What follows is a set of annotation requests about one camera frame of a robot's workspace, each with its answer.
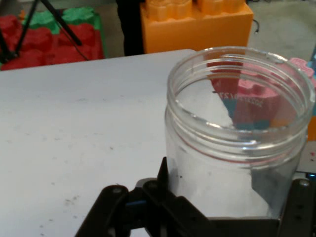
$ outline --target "floor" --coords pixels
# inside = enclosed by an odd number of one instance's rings
[[[2,0],[0,14],[17,14],[17,0]],[[259,34],[254,34],[253,24],[248,46],[277,53],[286,58],[299,57],[310,60],[316,44],[315,0],[264,0],[250,2],[254,19],[260,23]],[[123,34],[115,3],[95,7],[100,13],[106,35],[109,57],[121,57]]]

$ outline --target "pink block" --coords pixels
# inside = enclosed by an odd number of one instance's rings
[[[234,123],[252,123],[271,120],[279,108],[280,96],[261,84],[240,79]]]
[[[307,66],[307,62],[300,58],[291,58],[290,62],[301,69],[310,79],[314,79],[314,70]]]

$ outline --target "orange building block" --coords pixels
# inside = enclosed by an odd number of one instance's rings
[[[316,141],[316,116],[313,116],[308,126],[308,141]]]
[[[247,46],[253,13],[243,0],[147,0],[140,8],[145,53]]]

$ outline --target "table surface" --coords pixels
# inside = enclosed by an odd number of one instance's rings
[[[191,53],[1,72],[0,236],[73,236],[103,187],[156,176],[167,76]]]

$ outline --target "screw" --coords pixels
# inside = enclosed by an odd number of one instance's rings
[[[301,181],[300,181],[300,185],[302,185],[302,186],[309,186],[310,185],[310,183],[309,183],[309,181],[308,180],[305,180],[305,179],[302,179]]]
[[[119,194],[120,192],[122,192],[122,188],[114,188],[113,191],[112,191],[114,194]]]

